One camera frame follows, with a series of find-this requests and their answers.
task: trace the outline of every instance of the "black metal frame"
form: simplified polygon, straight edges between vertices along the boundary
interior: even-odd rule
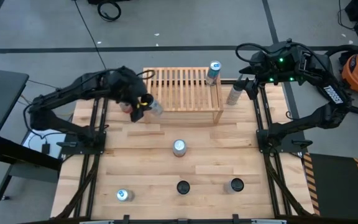
[[[221,80],[222,85],[232,85],[234,84],[235,80]],[[272,123],[272,117],[269,110],[269,103],[267,101],[267,95],[263,87],[261,87],[260,90],[262,94],[262,101],[264,103],[264,110],[266,114],[266,119],[268,121],[268,125]],[[93,111],[91,115],[91,125],[94,126],[94,123],[96,121],[96,114],[98,111],[98,101],[99,99],[95,99],[95,103],[93,105]],[[104,99],[103,101],[103,110],[101,115],[101,121],[100,126],[103,127],[106,122],[106,114],[107,114],[107,107],[108,107],[108,100]],[[254,100],[254,109],[255,109],[255,115],[256,120],[258,124],[258,130],[263,130],[263,122],[262,122],[262,116],[260,114],[260,107],[259,107],[259,101],[258,99]],[[276,170],[277,174],[271,174],[271,170],[273,169],[272,163],[270,161],[270,153],[263,153],[264,156],[264,162],[266,166],[266,173],[267,173],[267,180],[268,180],[268,186],[269,186],[269,192],[270,192],[270,198],[272,201],[272,207],[273,207],[273,213],[274,213],[274,219],[271,221],[278,221],[278,223],[281,223],[279,220],[286,220],[291,223],[358,223],[358,220],[345,220],[345,219],[338,219],[338,218],[323,218],[323,217],[315,217],[315,216],[304,216],[304,214],[301,214],[300,216],[294,216],[291,215],[291,206],[290,206],[290,199],[285,196],[289,195],[289,197],[292,199],[292,202],[294,202],[294,199],[292,195],[290,195],[289,190],[285,187],[285,180],[283,176],[283,170],[281,165],[281,160],[279,156],[279,152],[272,152],[275,163],[276,163]],[[63,223],[80,223],[80,222],[86,222],[86,221],[95,221],[91,219],[92,215],[92,207],[93,207],[93,199],[96,189],[96,178],[97,178],[97,171],[99,166],[99,160],[100,155],[94,156],[94,161],[91,169],[88,172],[88,175],[86,175],[88,164],[89,164],[89,155],[84,156],[82,170],[81,170],[81,176],[80,176],[80,183],[78,186],[78,191],[73,196],[70,203],[66,206],[66,208],[62,211],[61,214],[56,216],[55,218],[51,218],[50,220],[40,221],[40,222],[31,222],[33,224],[63,224]],[[278,207],[278,200],[277,200],[277,194],[275,191],[275,181],[277,182],[279,188],[282,190],[282,196],[284,199],[284,206],[285,206],[285,212],[287,215],[281,215],[280,209]],[[89,195],[88,195],[88,201],[87,201],[87,207],[86,207],[86,215],[84,217],[80,217],[80,210],[81,210],[81,203],[82,203],[82,197],[85,189],[87,188],[88,184],[90,185],[89,188]],[[74,217],[69,218],[70,213],[74,211]],[[240,223],[262,223],[262,220],[258,219],[250,219],[250,218],[239,218],[237,214],[233,214],[232,219],[194,219],[194,220],[187,220],[187,219],[176,219],[176,220],[130,220],[129,215],[124,215],[122,220],[106,220],[106,222],[103,222],[103,224],[108,223],[115,223],[115,224],[138,224],[138,223],[161,223],[161,224],[207,224],[207,223],[220,223],[220,224],[240,224]]]

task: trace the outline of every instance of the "aluminum can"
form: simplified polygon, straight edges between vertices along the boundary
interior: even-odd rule
[[[124,113],[131,113],[132,112],[132,106],[129,103],[119,103],[119,107],[121,108],[122,112]]]
[[[228,105],[235,105],[237,103],[237,100],[239,100],[241,93],[242,93],[242,89],[233,85],[233,87],[230,90],[229,96],[227,96],[226,103]]]
[[[173,154],[177,157],[182,157],[186,153],[186,143],[184,140],[178,139],[173,142]]]
[[[212,61],[209,65],[208,72],[205,77],[205,83],[207,85],[215,85],[216,79],[218,78],[219,72],[221,71],[221,63],[218,61]]]
[[[117,191],[117,199],[120,202],[130,202],[134,199],[134,193],[131,190],[119,189]]]

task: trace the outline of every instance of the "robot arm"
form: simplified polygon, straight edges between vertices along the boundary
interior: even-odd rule
[[[316,54],[308,47],[294,43],[290,39],[263,48],[263,51],[255,53],[250,60],[240,57],[237,51],[236,54],[241,60],[250,63],[250,66],[239,72],[255,75],[253,80],[246,78],[234,84],[245,90],[251,100],[257,98],[259,85],[277,85],[280,82],[298,82],[299,85],[309,82],[320,87],[331,98],[328,104],[309,116],[285,124],[273,123],[265,137],[268,145],[279,146],[287,134],[298,131],[314,127],[336,128],[349,111],[351,99],[332,75],[332,66],[327,55]]]
[[[30,127],[41,131],[54,129],[64,133],[77,134],[86,139],[93,139],[94,130],[90,130],[89,126],[80,127],[72,124],[58,118],[52,111],[54,108],[75,100],[93,98],[108,98],[117,103],[131,104],[133,109],[131,121],[136,122],[143,117],[143,112],[147,109],[138,101],[138,97],[147,93],[143,79],[138,75],[126,67],[86,73],[65,88],[57,89],[45,96],[38,96],[29,108]]]

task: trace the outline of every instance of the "silver can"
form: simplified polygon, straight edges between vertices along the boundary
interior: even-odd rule
[[[119,189],[117,191],[117,199],[120,202],[130,202],[134,199],[134,193],[131,190]]]
[[[209,65],[208,73],[205,77],[205,83],[212,86],[216,84],[216,79],[218,78],[219,72],[221,71],[221,63],[218,61],[212,61]]]
[[[124,113],[132,112],[132,106],[129,103],[119,103],[119,107],[121,108],[122,112],[124,112]]]
[[[240,178],[234,178],[223,185],[223,189],[228,194],[235,194],[244,189],[244,183]]]
[[[177,157],[182,157],[186,154],[186,143],[184,140],[178,139],[173,142],[173,154]]]
[[[235,105],[237,103],[237,100],[239,100],[241,93],[242,93],[242,89],[233,85],[233,87],[230,90],[229,96],[227,96],[226,103],[228,105]]]
[[[151,95],[151,94],[144,94],[141,98],[140,101],[142,103],[146,103],[147,107],[149,107],[149,111],[156,115],[156,116],[160,116],[163,112],[163,108],[161,106],[161,104]]]

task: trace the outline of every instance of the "wooden crate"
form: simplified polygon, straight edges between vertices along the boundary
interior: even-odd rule
[[[223,113],[221,79],[218,76],[216,85],[207,85],[208,67],[143,69],[146,70],[156,72],[144,82],[164,112],[211,112],[214,123],[219,122]],[[145,122],[150,122],[149,113],[145,113]]]

